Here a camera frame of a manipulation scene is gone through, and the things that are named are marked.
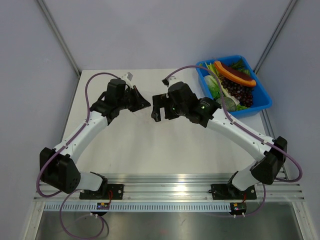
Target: gray wall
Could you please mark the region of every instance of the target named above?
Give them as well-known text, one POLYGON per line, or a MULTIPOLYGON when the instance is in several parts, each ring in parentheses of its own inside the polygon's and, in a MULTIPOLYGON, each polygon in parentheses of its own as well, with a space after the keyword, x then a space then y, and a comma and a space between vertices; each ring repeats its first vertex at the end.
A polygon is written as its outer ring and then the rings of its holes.
POLYGON ((303 168, 303 192, 320 236, 319 9, 316 0, 298 2, 258 76, 273 99, 268 113, 275 134, 287 138, 303 168))
POLYGON ((0 56, 0 238, 17 240, 39 153, 58 143, 77 78, 32 0, 1 1, 0 56))
POLYGON ((83 70, 178 68, 244 55, 254 67, 289 0, 45 0, 83 70))

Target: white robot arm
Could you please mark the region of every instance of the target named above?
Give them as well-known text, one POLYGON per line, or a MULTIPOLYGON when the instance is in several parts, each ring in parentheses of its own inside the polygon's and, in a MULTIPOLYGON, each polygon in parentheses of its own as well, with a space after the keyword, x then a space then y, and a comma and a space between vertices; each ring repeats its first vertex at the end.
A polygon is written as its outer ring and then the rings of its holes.
POLYGON ((247 199, 250 199, 250 192, 255 184, 261 182, 270 185, 274 182, 286 157, 265 143, 273 143, 276 147, 286 151, 287 141, 284 138, 273 139, 265 136, 231 115, 233 121, 230 121, 218 103, 208 97, 198 99, 189 86, 177 80, 176 77, 172 76, 165 79, 163 83, 168 86, 168 92, 152 97, 153 111, 151 117, 156 122, 161 121, 160 109, 164 108, 165 119, 172 120, 180 116, 186 117, 192 123, 200 124, 204 128, 226 136, 256 160, 255 163, 245 169, 234 173, 227 184, 211 185, 212 189, 215 187, 216 195, 214 196, 212 193, 214 199, 216 196, 218 196, 217 199, 224 200, 243 199, 245 193, 247 199), (254 137, 245 133, 233 124, 234 122, 241 124, 242 127, 259 136, 263 142, 257 141, 254 137))
POLYGON ((79 172, 76 163, 89 143, 96 135, 105 129, 119 115, 121 110, 128 109, 135 112, 151 104, 145 100, 136 86, 131 84, 132 74, 112 79, 107 90, 90 107, 88 122, 84 122, 61 143, 53 149, 45 147, 40 153, 40 169, 46 162, 63 149, 51 160, 41 175, 41 180, 67 194, 75 190, 86 190, 86 195, 93 199, 108 199, 108 180, 93 172, 79 172))

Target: purple grapes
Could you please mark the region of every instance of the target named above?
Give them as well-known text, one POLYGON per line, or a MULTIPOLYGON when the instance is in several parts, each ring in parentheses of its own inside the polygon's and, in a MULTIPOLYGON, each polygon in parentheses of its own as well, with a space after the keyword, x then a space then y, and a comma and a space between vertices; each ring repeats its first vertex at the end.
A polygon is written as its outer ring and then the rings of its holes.
POLYGON ((243 86, 235 83, 226 77, 221 79, 221 85, 227 89, 229 94, 239 100, 242 106, 250 108, 254 104, 252 91, 253 87, 243 86))

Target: white tabletop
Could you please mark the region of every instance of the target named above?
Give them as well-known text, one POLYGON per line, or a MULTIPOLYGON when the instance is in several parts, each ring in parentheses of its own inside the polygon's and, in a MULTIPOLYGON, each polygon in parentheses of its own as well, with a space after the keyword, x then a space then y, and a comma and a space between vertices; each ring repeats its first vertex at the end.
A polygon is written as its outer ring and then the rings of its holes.
MULTIPOLYGON (((84 70, 82 72, 64 138, 86 117, 85 85, 99 72, 119 77, 133 74, 132 84, 151 103, 152 95, 167 92, 161 80, 174 69, 84 70)), ((189 84, 198 98, 203 97, 194 69, 176 75, 189 84)), ((103 91, 111 78, 97 76, 88 87, 90 105, 103 91)), ((234 173, 252 163, 253 158, 231 140, 217 132, 193 124, 186 118, 154 122, 152 107, 120 115, 89 144, 77 162, 80 171, 101 174, 214 174, 234 173)), ((260 114, 241 118, 241 121, 260 133, 265 133, 260 114)))

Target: blue plastic tray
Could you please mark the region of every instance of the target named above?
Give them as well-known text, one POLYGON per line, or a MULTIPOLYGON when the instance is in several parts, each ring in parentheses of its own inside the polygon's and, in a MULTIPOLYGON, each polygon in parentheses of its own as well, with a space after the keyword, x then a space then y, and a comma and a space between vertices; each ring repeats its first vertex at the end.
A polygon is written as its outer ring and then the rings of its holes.
MULTIPOLYGON (((243 118, 243 117, 255 115, 255 114, 259 113, 262 109, 270 108, 272 105, 271 98, 269 97, 269 95, 266 92, 266 90, 264 89, 264 87, 261 85, 259 79, 255 75, 255 73, 253 72, 251 67, 249 66, 247 60, 243 56, 234 55, 234 56, 221 57, 218 59, 210 59, 207 61, 200 61, 196 64, 196 65, 202 64, 202 66, 206 67, 205 62, 207 64, 211 64, 215 60, 218 60, 218 61, 229 66, 230 64, 235 63, 235 62, 239 61, 240 59, 243 60, 246 68, 250 70, 251 77, 256 81, 256 86, 254 87, 254 90, 252 92, 253 105, 250 108, 245 109, 245 110, 231 112, 231 114, 237 118, 243 118)), ((200 68, 197 68, 196 70, 199 74, 199 83, 200 83, 200 86, 202 88, 204 95, 206 97, 213 99, 213 97, 209 91, 208 85, 206 84, 206 81, 204 79, 204 77, 209 75, 209 73, 206 70, 200 69, 200 68)))

